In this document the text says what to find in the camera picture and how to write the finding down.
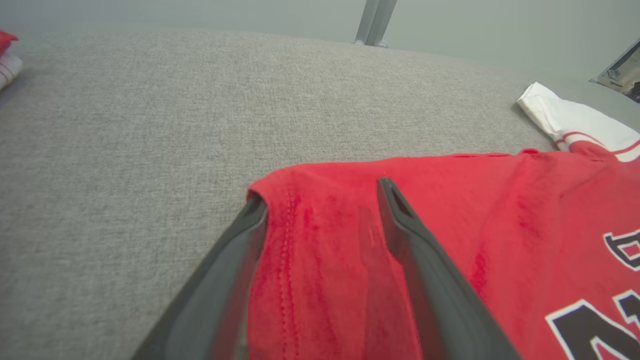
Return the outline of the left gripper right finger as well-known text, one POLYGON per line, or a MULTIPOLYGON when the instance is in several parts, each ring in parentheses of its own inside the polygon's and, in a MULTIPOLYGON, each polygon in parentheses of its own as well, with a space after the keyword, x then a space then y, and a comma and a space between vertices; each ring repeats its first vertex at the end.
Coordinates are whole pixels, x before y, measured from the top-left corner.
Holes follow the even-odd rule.
POLYGON ((521 355, 391 178, 379 178, 384 239, 400 262, 423 360, 519 360, 521 355))

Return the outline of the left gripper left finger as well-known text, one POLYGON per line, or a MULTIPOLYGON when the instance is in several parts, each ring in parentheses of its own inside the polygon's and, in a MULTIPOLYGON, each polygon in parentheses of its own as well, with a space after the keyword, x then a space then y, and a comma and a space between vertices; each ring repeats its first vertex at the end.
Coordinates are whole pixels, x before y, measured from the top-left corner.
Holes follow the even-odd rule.
POLYGON ((266 238, 268 210, 250 194, 196 267, 134 360, 232 360, 266 238))

